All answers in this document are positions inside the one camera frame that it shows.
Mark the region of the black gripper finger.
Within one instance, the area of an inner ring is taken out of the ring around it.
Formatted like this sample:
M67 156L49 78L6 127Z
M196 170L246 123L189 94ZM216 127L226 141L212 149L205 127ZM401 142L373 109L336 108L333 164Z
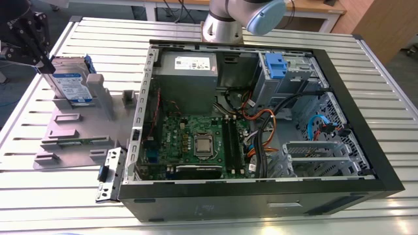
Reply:
M19 36L23 39L26 53L33 57L34 66L41 73L55 73L50 59L50 28L45 13L26 13L19 19Z
M46 73L46 37L41 40L33 36L0 37L0 59L13 64L34 67Z

